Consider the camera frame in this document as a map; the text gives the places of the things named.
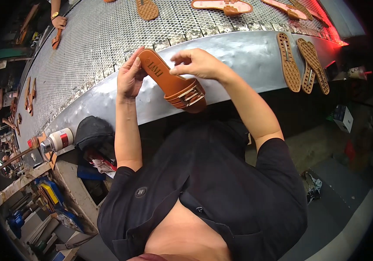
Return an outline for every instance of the conveyor belt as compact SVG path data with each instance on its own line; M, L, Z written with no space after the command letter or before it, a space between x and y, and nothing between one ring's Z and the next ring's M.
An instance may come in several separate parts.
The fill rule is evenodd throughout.
M80 1L67 14L58 49L52 50L50 44L56 34L53 30L28 71L27 77L37 78L37 98L30 117L24 112L24 91L20 94L17 113L23 116L20 130L26 129L22 135L41 133L64 108L118 70L141 45L159 51L203 36L249 30L297 32L340 41L334 28L325 29L316 19L289 21L285 13L260 0L246 1L253 5L253 12L228 18L219 10L193 9L191 0L153 0L160 13L152 21L138 16L135 0ZM316 3L300 2L319 12L319 5L312 1Z

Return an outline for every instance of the hand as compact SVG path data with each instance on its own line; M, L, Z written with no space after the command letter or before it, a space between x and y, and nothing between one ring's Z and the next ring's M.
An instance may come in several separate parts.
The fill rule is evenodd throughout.
M173 75L191 74L204 79L220 81L223 75L231 71L230 67L199 48L182 50L175 54L171 61L175 62L175 67L169 71Z
M144 46L137 49L118 71L118 98L135 99L140 91L143 78L147 76L147 73L141 67L140 58L137 57L142 50L144 50Z
M67 18L63 16L59 16L59 15L56 16L56 18L52 20L53 26L57 29L64 29L66 22L67 22Z

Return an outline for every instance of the brown slide sandal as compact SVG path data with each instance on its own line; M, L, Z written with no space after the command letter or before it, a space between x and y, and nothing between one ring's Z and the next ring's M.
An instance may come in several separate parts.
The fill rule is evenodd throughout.
M307 16L303 12L298 10L298 8L296 8L293 5L286 5L286 4L279 3L279 2L274 1L274 0L261 0L261 1L265 4L268 4L268 5L271 5L271 6L274 6L274 7L277 7L279 9L283 10L284 12L286 12L288 14L288 17L291 20L298 21L299 19L303 19L303 20L308 19Z
M282 71L288 88L293 92L299 92L301 89L301 77L294 56L291 51L288 36L284 33L278 33L276 36L281 51Z
M308 11L308 9L302 3L298 2L298 0L290 0L290 2L299 11L303 12L309 20L311 20L311 21L313 20L313 16L311 15L311 13Z
M27 78L27 88L26 88L26 91L24 92L24 98L25 98L24 109L25 110L27 110L27 108L28 108L28 94L30 92L30 81L31 81L31 77L28 77Z
M169 74L169 66L152 49L144 49L138 57L141 67L165 93L166 101L190 113L198 113L206 108L205 91L196 78L186 79Z
M150 0L135 0L138 15L146 21L150 21L159 16L159 8Z
M57 49L60 38L62 38L62 29L58 29L56 36L52 39L52 47L54 50Z
M36 78L34 78L33 81L33 89L30 92L30 95L28 96L28 108L27 111L30 113L31 116L33 116L33 100L36 98Z
M226 16L237 16L253 11L253 6L240 0L193 0L191 7L195 9L218 9L223 10Z
M330 87L325 77L325 73L321 64L318 61L317 51L313 49L313 44L308 44L304 39L300 38L297 40L298 49L303 55L305 61L311 66L311 69L315 72L318 78L318 83L321 87L321 91L327 95L330 92Z

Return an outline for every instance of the black bag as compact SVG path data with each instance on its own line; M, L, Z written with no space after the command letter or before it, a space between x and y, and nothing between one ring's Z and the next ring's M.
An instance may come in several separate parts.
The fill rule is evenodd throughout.
M107 121L88 116L79 123L74 144L82 151L87 147L101 147L106 142L114 145L114 133L114 128Z

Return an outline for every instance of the printed logo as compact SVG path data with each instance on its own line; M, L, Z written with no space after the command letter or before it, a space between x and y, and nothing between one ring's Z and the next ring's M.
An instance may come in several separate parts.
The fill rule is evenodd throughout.
M147 66L156 76L160 76L163 74L163 71L161 71L157 65L154 64L154 62L151 62L148 66Z

